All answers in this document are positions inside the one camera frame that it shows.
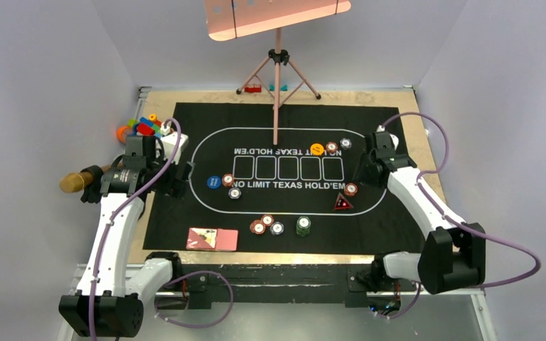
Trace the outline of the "red poker chip stack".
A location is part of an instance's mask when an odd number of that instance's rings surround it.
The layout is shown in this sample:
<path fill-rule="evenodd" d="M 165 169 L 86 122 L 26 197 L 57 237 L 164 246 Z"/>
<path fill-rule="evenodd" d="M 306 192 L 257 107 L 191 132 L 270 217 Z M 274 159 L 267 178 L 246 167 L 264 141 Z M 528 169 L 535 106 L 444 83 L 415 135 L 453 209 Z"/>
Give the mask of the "red poker chip stack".
<path fill-rule="evenodd" d="M 253 234 L 261 235 L 266 232 L 267 226 L 262 220 L 254 220 L 250 224 L 250 231 Z"/>

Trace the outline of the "playing card deck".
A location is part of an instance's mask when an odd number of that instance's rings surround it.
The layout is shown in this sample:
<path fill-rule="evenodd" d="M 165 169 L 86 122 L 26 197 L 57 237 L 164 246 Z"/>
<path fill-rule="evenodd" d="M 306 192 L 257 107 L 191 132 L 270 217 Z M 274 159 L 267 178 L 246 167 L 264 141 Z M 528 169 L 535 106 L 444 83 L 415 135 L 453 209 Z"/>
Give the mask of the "playing card deck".
<path fill-rule="evenodd" d="M 186 240 L 187 250 L 225 251 L 237 250 L 239 232 L 234 229 L 191 227 Z"/>

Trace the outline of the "yellow big blind button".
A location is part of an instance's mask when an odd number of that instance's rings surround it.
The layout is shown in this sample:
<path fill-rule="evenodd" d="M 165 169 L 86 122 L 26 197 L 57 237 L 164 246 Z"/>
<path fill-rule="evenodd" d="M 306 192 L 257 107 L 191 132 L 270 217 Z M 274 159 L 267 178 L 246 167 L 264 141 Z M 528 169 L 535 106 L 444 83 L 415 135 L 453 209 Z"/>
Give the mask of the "yellow big blind button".
<path fill-rule="evenodd" d="M 325 146 L 319 143 L 314 143 L 309 147 L 309 151 L 314 156 L 322 156 L 325 152 Z"/>

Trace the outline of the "single red poker chip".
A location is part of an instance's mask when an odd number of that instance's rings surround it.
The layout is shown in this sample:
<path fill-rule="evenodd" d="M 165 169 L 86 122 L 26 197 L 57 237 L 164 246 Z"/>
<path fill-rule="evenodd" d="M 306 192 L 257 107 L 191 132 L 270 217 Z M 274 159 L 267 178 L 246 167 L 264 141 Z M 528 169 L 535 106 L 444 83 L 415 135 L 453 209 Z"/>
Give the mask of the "single red poker chip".
<path fill-rule="evenodd" d="M 227 173 L 225 174 L 222 178 L 222 185 L 225 186 L 225 187 L 232 187 L 234 182 L 235 182 L 235 178 L 233 176 L 233 174 L 231 173 Z"/>

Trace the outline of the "black red all-in triangle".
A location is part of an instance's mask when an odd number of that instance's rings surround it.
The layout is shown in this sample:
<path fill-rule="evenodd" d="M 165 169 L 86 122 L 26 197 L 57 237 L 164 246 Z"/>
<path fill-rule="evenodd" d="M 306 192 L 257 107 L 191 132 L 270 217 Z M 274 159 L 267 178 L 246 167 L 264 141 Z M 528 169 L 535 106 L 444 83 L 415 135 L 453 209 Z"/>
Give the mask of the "black red all-in triangle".
<path fill-rule="evenodd" d="M 348 201 L 348 199 L 342 194 L 339 193 L 337 195 L 335 204 L 334 204 L 334 210 L 350 210 L 353 209 L 353 205 Z"/>

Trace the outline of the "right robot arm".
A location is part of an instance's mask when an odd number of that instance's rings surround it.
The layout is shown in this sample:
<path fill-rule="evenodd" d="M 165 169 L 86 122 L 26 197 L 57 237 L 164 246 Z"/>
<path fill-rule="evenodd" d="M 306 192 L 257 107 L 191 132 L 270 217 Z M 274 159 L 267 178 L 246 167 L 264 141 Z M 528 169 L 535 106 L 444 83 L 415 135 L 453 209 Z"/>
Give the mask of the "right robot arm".
<path fill-rule="evenodd" d="M 417 164 L 395 149 L 397 139 L 378 130 L 365 139 L 356 179 L 393 194 L 417 223 L 425 243 L 421 253 L 389 251 L 375 255 L 364 280 L 373 291 L 400 279 L 437 294 L 481 285 L 486 278 L 485 230 L 468 223 L 439 198 Z"/>

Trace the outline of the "blue small blind button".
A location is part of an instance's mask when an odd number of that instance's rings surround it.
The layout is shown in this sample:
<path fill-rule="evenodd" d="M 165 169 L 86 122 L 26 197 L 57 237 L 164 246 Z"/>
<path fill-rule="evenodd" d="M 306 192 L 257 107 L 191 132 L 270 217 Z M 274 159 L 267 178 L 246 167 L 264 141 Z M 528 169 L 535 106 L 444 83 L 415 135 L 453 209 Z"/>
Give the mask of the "blue small blind button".
<path fill-rule="evenodd" d="M 207 179 L 206 185 L 210 189 L 213 189 L 213 190 L 218 189 L 222 185 L 222 179 L 221 179 L 221 177 L 219 177 L 217 175 L 210 176 Z"/>

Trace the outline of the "blue poker chip stack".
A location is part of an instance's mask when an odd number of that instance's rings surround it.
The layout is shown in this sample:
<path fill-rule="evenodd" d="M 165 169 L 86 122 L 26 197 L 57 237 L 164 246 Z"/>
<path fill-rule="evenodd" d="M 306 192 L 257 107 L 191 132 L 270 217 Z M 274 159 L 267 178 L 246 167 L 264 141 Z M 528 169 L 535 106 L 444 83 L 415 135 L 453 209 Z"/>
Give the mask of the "blue poker chip stack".
<path fill-rule="evenodd" d="M 274 222 L 269 227 L 269 231 L 273 235 L 280 235 L 280 234 L 282 234 L 284 232 L 284 224 L 281 223 L 281 222 Z"/>

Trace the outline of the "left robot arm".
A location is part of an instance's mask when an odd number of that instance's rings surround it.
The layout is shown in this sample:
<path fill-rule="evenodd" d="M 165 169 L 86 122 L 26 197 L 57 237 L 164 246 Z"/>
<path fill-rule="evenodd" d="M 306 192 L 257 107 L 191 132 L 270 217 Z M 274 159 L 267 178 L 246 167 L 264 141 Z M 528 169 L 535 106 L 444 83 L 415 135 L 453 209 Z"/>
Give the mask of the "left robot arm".
<path fill-rule="evenodd" d="M 144 213 L 146 196 L 181 196 L 193 165 L 177 176 L 181 153 L 189 137 L 173 132 L 157 136 L 129 136 L 124 153 L 94 180 L 100 201 L 100 220 L 91 255 L 73 293 L 61 297 L 58 310 L 81 337 L 135 337 L 145 305 L 163 287 L 176 290 L 183 283 L 181 260 L 172 251 L 154 252 L 142 267 L 127 275 L 132 237 Z"/>

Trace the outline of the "green poker chip stack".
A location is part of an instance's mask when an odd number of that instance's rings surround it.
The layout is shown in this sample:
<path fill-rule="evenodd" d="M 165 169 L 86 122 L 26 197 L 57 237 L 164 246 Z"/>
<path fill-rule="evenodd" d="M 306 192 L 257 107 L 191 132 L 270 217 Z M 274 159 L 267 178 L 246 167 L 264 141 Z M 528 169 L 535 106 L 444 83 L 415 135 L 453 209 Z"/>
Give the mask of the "green poker chip stack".
<path fill-rule="evenodd" d="M 296 234 L 305 237 L 311 231 L 311 220 L 307 216 L 300 216 L 296 221 Z"/>

